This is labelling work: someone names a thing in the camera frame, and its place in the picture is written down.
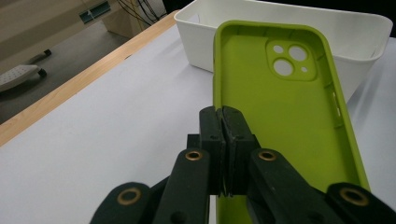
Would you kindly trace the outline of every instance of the phone case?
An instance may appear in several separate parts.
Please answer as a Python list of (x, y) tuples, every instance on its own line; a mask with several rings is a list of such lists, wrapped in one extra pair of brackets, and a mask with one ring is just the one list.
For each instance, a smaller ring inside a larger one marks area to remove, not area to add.
[(226, 21), (215, 34), (213, 78), (214, 106), (240, 110), (261, 146), (282, 153), (311, 186), (325, 192), (330, 184), (348, 182), (369, 189), (321, 32)]

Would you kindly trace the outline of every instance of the white storage bin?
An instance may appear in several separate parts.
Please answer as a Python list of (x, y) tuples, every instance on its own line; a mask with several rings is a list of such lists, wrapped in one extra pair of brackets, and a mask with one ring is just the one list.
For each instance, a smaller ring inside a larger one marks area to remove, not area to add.
[(189, 63), (213, 72), (213, 40), (225, 21), (304, 24), (322, 32), (331, 47), (346, 101), (382, 56), (392, 29), (386, 17), (254, 0), (195, 0), (176, 15)]

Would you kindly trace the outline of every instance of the white surface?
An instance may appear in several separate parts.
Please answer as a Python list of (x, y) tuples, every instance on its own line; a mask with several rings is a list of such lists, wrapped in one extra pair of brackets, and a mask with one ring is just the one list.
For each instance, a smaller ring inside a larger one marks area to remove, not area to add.
[(396, 38), (347, 103), (372, 193), (396, 210)]
[(346, 101), (383, 54), (392, 28), (391, 20), (379, 15), (249, 0), (195, 0), (175, 19), (189, 62), (210, 72), (214, 34), (225, 21), (312, 26), (329, 41)]
[[(372, 190), (393, 209), (395, 60), (392, 38), (348, 105)], [(174, 26), (0, 148), (0, 223), (88, 224), (116, 186), (170, 175), (209, 105), (212, 74), (189, 65)]]

